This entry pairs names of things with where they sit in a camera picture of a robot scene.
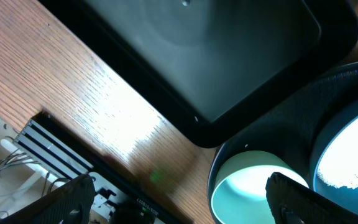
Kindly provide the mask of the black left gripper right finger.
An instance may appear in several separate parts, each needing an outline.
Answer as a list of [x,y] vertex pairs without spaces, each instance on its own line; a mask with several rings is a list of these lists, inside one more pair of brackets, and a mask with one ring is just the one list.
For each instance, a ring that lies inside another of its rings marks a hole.
[[357,214],[279,172],[268,178],[265,189],[275,224],[358,224]]

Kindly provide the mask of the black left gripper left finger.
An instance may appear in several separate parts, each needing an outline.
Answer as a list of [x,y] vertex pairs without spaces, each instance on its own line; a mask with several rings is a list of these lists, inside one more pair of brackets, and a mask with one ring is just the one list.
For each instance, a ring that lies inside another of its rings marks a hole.
[[0,220],[0,224],[88,224],[94,196],[92,177],[82,174]]

